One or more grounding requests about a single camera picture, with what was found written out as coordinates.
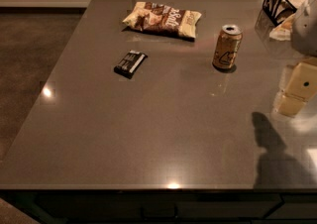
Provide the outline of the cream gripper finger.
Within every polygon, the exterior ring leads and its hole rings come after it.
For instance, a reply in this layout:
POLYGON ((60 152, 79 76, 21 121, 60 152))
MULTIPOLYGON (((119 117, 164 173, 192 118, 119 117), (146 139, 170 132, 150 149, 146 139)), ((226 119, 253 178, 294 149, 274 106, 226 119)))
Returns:
POLYGON ((288 65, 281 76, 275 97, 275 110, 284 116, 296 116, 317 94, 317 64, 302 61, 288 65))

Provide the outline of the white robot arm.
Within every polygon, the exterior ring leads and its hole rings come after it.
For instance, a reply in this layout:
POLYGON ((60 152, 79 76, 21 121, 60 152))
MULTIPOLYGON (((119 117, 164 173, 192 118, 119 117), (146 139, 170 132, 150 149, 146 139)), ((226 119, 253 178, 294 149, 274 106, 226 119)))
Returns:
POLYGON ((317 0, 305 0, 297 9, 291 46, 305 59, 284 68, 274 108, 282 115, 294 117, 317 94, 317 0))

